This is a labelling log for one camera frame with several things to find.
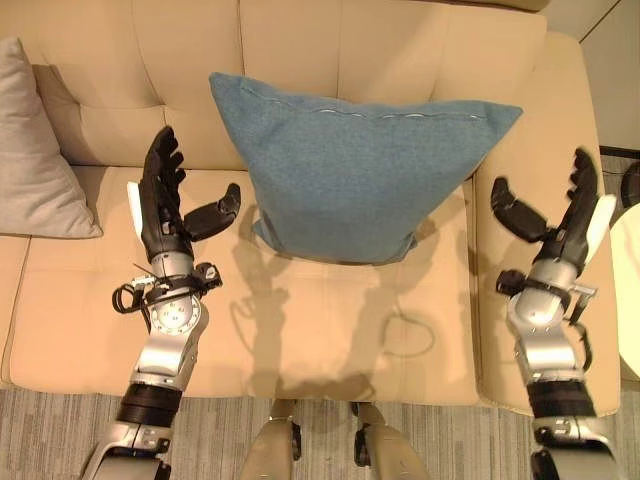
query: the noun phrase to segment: black cable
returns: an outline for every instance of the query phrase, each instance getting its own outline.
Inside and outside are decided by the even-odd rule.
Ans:
[[[600,24],[602,23],[602,21],[603,21],[605,18],[607,18],[607,17],[609,16],[609,14],[613,11],[613,9],[614,9],[614,8],[616,8],[616,7],[618,6],[618,4],[619,4],[621,1],[622,1],[622,0],[618,0],[616,3],[614,3],[613,5],[611,5],[611,8],[610,8],[609,10],[607,10],[607,11],[605,12],[605,14],[604,14],[602,17],[600,17],[600,20],[598,20],[598,21],[596,22],[596,24],[595,24],[593,27],[591,27],[591,28],[589,29],[589,31],[584,35],[584,37],[582,37],[582,38],[580,39],[580,43],[584,42],[584,40],[585,40],[589,35],[591,35],[591,32],[593,32],[596,28],[598,28],[598,25],[600,25]]]
[[[582,365],[582,370],[587,371],[591,367],[591,363],[593,362],[593,352],[591,350],[591,342],[589,341],[589,335],[587,334],[587,328],[582,325],[580,322],[576,322],[572,325],[578,333],[580,333],[580,341],[582,342],[582,346],[584,348],[584,364]]]

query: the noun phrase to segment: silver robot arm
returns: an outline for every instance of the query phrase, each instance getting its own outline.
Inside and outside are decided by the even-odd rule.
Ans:
[[[535,438],[542,447],[531,457],[534,479],[624,480],[584,383],[592,358],[579,319],[596,290],[576,283],[604,236],[615,198],[598,197],[595,167],[581,149],[571,180],[571,204],[560,226],[550,228],[513,196],[506,179],[496,179],[491,194],[495,216],[518,237],[542,242],[529,275],[504,271],[496,289],[510,297],[508,326],[535,417]],[[579,299],[569,315],[572,294]],[[580,332],[583,365],[562,329],[565,320]]]
[[[201,298],[222,281],[216,267],[194,267],[191,242],[229,227],[238,214],[240,189],[231,184],[217,202],[184,219],[178,186],[185,173],[170,127],[154,139],[142,180],[128,186],[136,233],[152,272],[113,293],[119,313],[140,311],[149,337],[140,353],[116,419],[95,447],[83,480],[167,480],[171,467],[158,455],[167,452],[182,393],[198,356],[198,340],[209,321]],[[131,295],[125,305],[123,294]]]

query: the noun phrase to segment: blue pillow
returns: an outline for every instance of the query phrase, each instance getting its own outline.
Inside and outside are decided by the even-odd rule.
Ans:
[[[480,101],[355,105],[214,73],[212,92],[247,164],[273,249],[388,263],[478,166],[522,110]]]

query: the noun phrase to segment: floor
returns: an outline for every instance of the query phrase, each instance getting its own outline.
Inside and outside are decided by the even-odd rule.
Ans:
[[[175,422],[172,480],[237,478],[251,439],[267,418],[268,400],[185,399]],[[76,480],[91,446],[118,408],[99,395],[0,392],[0,479]],[[433,480],[528,479],[534,445],[530,419],[471,407],[380,406],[404,432]],[[299,404],[301,480],[373,478],[353,463],[356,422],[346,403]],[[640,387],[622,392],[620,411],[606,419],[629,479],[640,478]]]

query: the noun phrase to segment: stitched seam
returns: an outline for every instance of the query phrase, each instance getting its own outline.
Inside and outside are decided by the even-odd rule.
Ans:
[[[244,38],[242,36],[242,6],[241,6],[242,0],[238,0],[236,2],[236,11],[237,11],[237,16],[238,16],[238,36],[239,36],[239,40],[240,40],[240,64],[242,66],[242,74],[246,75],[246,68],[244,65]]]
[[[158,95],[158,91],[156,90],[155,85],[151,81],[151,76],[149,75],[149,70],[147,70],[147,64],[144,62],[144,57],[142,56],[142,47],[140,46],[140,38],[138,38],[138,31],[136,30],[136,20],[135,20],[135,15],[133,13],[133,3],[134,3],[134,0],[131,0],[131,2],[130,2],[130,7],[131,7],[130,8],[131,27],[133,28],[133,37],[134,37],[135,42],[136,42],[136,48],[138,50],[138,55],[140,56],[140,63],[142,63],[142,69],[144,70],[144,74],[147,77],[147,82],[149,83],[149,86],[151,87],[153,95],[156,97],[156,102],[158,102],[158,104],[160,104],[160,105],[164,105],[164,101],[162,100],[162,98],[160,98],[160,95]],[[162,109],[162,116],[163,116],[163,119],[164,119],[164,108]]]
[[[338,23],[338,67],[336,68],[336,97],[340,96],[340,65],[342,60],[342,28],[344,26],[344,0],[340,1],[340,20]]]
[[[13,298],[13,304],[11,305],[11,320],[9,322],[9,330],[7,332],[7,339],[4,344],[4,348],[2,349],[2,361],[0,361],[0,380],[9,384],[13,384],[11,381],[11,365],[9,362],[11,361],[10,354],[13,347],[13,336],[15,334],[15,316],[16,316],[16,307],[18,305],[18,298],[20,297],[20,290],[22,289],[22,281],[24,280],[24,273],[26,270],[27,260],[29,257],[29,250],[31,248],[31,237],[29,237],[27,241],[27,246],[24,251],[24,256],[22,260],[22,268],[20,269],[20,278],[18,280],[18,288],[16,288],[16,294]],[[6,380],[4,379],[4,373],[7,373]]]
[[[360,117],[360,118],[366,118],[366,119],[387,119],[387,118],[405,118],[405,117],[409,117],[409,118],[433,118],[433,117],[449,117],[449,118],[456,118],[456,117],[460,117],[460,119],[463,120],[478,120],[478,119],[486,119],[487,117],[485,115],[479,115],[479,114],[475,114],[475,113],[465,113],[465,112],[435,112],[435,113],[423,113],[423,112],[409,112],[409,113],[390,113],[390,114],[383,114],[383,115],[365,115],[363,113],[360,112],[345,112],[345,111],[341,111],[341,110],[336,110],[333,108],[317,108],[317,109],[304,109],[304,108],[300,108],[299,106],[293,105],[289,102],[287,102],[286,100],[282,100],[280,98],[274,98],[274,97],[267,97],[257,91],[255,91],[254,89],[252,89],[251,87],[247,86],[247,85],[240,85],[240,89],[267,102],[270,103],[278,103],[280,105],[283,105],[291,110],[296,110],[299,112],[304,112],[304,113],[335,113],[335,114],[340,114],[340,115],[348,115],[348,116],[352,116],[352,117]]]
[[[440,53],[440,60],[438,62],[438,68],[436,69],[436,80],[433,82],[433,89],[431,90],[431,95],[429,95],[429,100],[433,98],[433,95],[438,90],[438,84],[440,83],[440,75],[442,74],[442,64],[444,63],[444,57],[447,52],[447,45],[449,44],[449,33],[451,30],[451,9],[454,8],[451,5],[447,5],[447,29],[444,33],[444,44],[442,46],[442,52]]]

